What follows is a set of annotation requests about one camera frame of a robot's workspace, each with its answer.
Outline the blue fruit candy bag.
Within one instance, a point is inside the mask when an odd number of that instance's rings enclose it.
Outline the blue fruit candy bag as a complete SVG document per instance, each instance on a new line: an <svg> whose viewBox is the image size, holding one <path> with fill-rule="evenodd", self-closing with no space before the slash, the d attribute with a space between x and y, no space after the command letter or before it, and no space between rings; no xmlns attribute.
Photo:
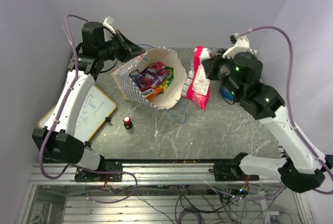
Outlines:
<svg viewBox="0 0 333 224"><path fill-rule="evenodd" d="M230 92L223 84L220 86L220 94L222 99L228 104L234 104L235 98L232 92Z"/></svg>

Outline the pink snack bag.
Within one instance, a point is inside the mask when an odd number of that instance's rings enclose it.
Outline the pink snack bag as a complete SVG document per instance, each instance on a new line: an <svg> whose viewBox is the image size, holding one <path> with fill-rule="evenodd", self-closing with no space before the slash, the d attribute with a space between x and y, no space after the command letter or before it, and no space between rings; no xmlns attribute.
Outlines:
<svg viewBox="0 0 333 224"><path fill-rule="evenodd" d="M210 58L210 49L204 46L194 49L193 60L181 93L182 97L189 99L203 111L206 110L210 97L210 80L206 78L202 61Z"/></svg>

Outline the blue checkered paper bag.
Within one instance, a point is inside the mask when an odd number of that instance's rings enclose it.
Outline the blue checkered paper bag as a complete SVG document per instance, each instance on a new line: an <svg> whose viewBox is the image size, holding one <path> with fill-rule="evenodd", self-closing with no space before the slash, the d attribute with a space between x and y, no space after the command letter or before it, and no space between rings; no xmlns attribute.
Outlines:
<svg viewBox="0 0 333 224"><path fill-rule="evenodd" d="M187 73L175 51L165 47L155 47L128 61L111 74L123 98L156 110L170 112L182 96L182 88Z"/></svg>

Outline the purple red snack packet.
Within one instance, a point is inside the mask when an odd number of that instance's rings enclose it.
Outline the purple red snack packet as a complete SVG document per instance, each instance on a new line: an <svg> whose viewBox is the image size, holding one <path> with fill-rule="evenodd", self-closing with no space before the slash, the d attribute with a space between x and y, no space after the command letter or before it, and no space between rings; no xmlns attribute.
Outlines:
<svg viewBox="0 0 333 224"><path fill-rule="evenodd" d="M166 65L163 62L158 61L151 64L146 69L146 74L153 80L153 83L159 84L166 78L166 76L169 74L169 71L166 70Z"/></svg>

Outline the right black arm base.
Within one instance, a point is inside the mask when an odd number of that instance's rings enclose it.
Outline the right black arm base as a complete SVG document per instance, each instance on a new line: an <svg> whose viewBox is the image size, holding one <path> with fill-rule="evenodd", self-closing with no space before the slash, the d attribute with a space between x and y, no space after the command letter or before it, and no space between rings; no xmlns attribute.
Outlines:
<svg viewBox="0 0 333 224"><path fill-rule="evenodd" d="M215 163L209 172L214 174L215 181L245 181L247 177L250 181L259 180L259 176L247 176L240 168L229 163Z"/></svg>

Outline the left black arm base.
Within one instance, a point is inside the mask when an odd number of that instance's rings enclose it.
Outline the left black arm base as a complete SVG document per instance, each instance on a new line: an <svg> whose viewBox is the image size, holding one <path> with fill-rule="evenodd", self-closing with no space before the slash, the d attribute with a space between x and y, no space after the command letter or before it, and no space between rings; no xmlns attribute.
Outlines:
<svg viewBox="0 0 333 224"><path fill-rule="evenodd" d="M74 175L75 182L121 182L122 179L122 164L112 161L106 161L101 169L88 170L78 168Z"/></svg>

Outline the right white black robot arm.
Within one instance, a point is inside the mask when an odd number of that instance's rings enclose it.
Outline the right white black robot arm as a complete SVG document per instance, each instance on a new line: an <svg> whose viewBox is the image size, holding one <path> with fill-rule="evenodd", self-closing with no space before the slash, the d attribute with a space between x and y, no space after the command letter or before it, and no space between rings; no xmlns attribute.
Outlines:
<svg viewBox="0 0 333 224"><path fill-rule="evenodd" d="M286 152L283 158L238 154L229 174L235 180L260 176L280 180L290 190L303 193L316 190L325 180L325 170L332 168L332 155L316 151L291 122L285 101L271 86L261 82L263 64L251 52L241 52L232 59L222 58L220 49L202 61L206 77L220 81L235 102L264 125Z"/></svg>

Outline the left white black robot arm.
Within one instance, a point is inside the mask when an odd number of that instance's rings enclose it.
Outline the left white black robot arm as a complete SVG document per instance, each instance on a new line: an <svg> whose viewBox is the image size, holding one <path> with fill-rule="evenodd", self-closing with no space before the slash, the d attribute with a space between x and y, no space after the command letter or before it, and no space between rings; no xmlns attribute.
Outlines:
<svg viewBox="0 0 333 224"><path fill-rule="evenodd" d="M85 149L85 142L75 138L75 127L85 98L108 60L125 63L144 53L144 49L115 30L106 19L88 21L82 28L82 42L73 46L66 85L58 103L43 128L35 128L32 139L39 148L39 163L44 159L88 169L95 181L106 175L103 158Z"/></svg>

